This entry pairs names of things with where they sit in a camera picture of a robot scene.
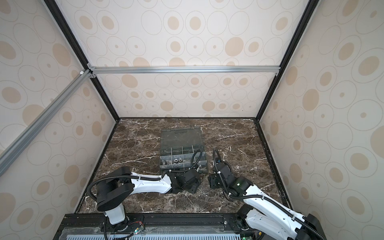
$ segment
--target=wall panel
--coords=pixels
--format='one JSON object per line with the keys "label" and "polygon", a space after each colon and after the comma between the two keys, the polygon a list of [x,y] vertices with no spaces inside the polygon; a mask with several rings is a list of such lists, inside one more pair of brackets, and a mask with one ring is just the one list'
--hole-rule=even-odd
{"label": "wall panel", "polygon": [[81,69],[40,1],[2,1],[0,154]]}
{"label": "wall panel", "polygon": [[63,0],[93,66],[279,65],[305,0]]}
{"label": "wall panel", "polygon": [[86,81],[0,177],[0,239],[53,238],[74,212],[114,124]]}
{"label": "wall panel", "polygon": [[255,117],[275,73],[98,76],[120,117]]}
{"label": "wall panel", "polygon": [[381,239],[384,4],[323,1],[261,126],[296,211],[327,239]]}

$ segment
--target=white vein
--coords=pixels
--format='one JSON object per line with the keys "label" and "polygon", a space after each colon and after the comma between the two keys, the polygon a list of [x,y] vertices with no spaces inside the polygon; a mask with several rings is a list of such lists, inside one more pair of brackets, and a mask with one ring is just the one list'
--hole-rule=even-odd
{"label": "white vein", "polygon": [[158,211],[160,211],[160,210],[148,211],[148,212],[143,212],[143,213],[144,213],[144,214],[149,214],[149,213],[151,213],[151,212],[158,212]]}
{"label": "white vein", "polygon": [[260,190],[263,190],[263,189],[265,189],[265,188],[267,188],[267,187],[269,187],[269,186],[272,186],[274,183],[271,183],[271,184],[269,184],[269,185],[267,185],[267,186],[264,186],[264,187],[262,187],[262,188],[260,188]]}
{"label": "white vein", "polygon": [[155,175],[159,174],[158,172],[146,172],[146,171],[144,171],[144,173],[150,173],[150,174],[155,174]]}
{"label": "white vein", "polygon": [[254,160],[253,162],[257,162],[259,160],[265,160],[265,159],[266,159],[266,157],[265,158],[259,158],[259,159]]}
{"label": "white vein", "polygon": [[248,155],[245,152],[241,151],[240,149],[237,149],[237,150],[239,150],[240,152],[244,153],[248,157]]}
{"label": "white vein", "polygon": [[229,136],[226,136],[226,137],[221,137],[221,138],[218,138],[218,139],[215,139],[215,140],[220,140],[220,139],[223,139],[223,138],[227,138],[227,137],[233,137],[233,136],[238,136],[238,135],[245,135],[247,133],[241,133],[241,134],[234,134],[234,135],[229,135]]}
{"label": "white vein", "polygon": [[203,124],[203,125],[195,125],[195,127],[202,127],[202,126],[205,126],[205,125],[208,125],[208,124],[212,124],[213,122],[209,122],[209,123],[206,123],[206,124]]}
{"label": "white vein", "polygon": [[146,138],[146,139],[137,139],[138,141],[145,141],[145,140],[150,140],[150,139],[159,139],[160,137],[151,137],[151,138]]}
{"label": "white vein", "polygon": [[129,161],[125,161],[125,162],[117,162],[117,163],[114,163],[111,165],[112,166],[115,166],[115,165],[119,165],[119,164],[124,164],[124,163],[128,163],[128,162],[141,162],[141,163],[145,163],[145,164],[148,164],[146,162],[142,162],[142,161],[137,161],[137,160],[129,160]]}
{"label": "white vein", "polygon": [[122,120],[123,122],[129,122],[129,123],[137,123],[137,124],[148,124],[151,125],[150,123],[147,122],[137,122],[137,121],[127,121],[127,120]]}

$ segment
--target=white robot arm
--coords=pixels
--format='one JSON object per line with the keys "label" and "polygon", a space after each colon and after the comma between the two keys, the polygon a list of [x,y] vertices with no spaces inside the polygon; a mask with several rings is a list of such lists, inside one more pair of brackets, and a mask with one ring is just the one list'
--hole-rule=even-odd
{"label": "white robot arm", "polygon": [[[122,202],[129,195],[143,192],[175,194],[188,191],[195,193],[200,183],[200,175],[193,167],[188,170],[168,172],[162,176],[137,174],[124,166],[91,183],[87,188],[87,193],[97,202],[97,210],[105,212],[109,222],[115,225],[126,219]],[[95,185],[96,196],[91,192]]]}
{"label": "white robot arm", "polygon": [[326,240],[316,217],[305,217],[275,201],[245,177],[236,177],[216,149],[213,159],[214,174],[208,177],[210,187],[222,188],[227,199],[245,203],[237,212],[236,223],[241,229],[257,229],[277,240]]}

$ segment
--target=enclosure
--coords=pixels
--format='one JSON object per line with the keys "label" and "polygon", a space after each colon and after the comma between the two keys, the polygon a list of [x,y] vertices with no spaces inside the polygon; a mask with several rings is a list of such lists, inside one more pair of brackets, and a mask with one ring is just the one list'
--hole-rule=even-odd
{"label": "enclosure", "polygon": [[[0,0],[0,239],[58,239],[120,166],[159,174],[160,132],[207,150],[327,239],[381,239],[380,0]],[[128,213],[234,213],[210,190]]]}

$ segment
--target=brown marble surface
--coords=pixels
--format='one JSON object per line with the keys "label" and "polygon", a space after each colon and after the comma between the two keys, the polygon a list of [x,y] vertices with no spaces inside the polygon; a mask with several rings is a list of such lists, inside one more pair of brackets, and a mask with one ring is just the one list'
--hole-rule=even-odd
{"label": "brown marble surface", "polygon": [[[161,129],[200,126],[212,172],[212,149],[221,151],[237,175],[250,179],[260,189],[281,201],[255,125],[250,119],[122,119],[97,170],[99,179],[122,166],[140,174],[160,174]],[[243,202],[229,202],[221,190],[210,189],[207,176],[195,194],[143,193],[127,197],[129,213],[237,212]],[[97,213],[95,202],[86,197],[79,213]]]}

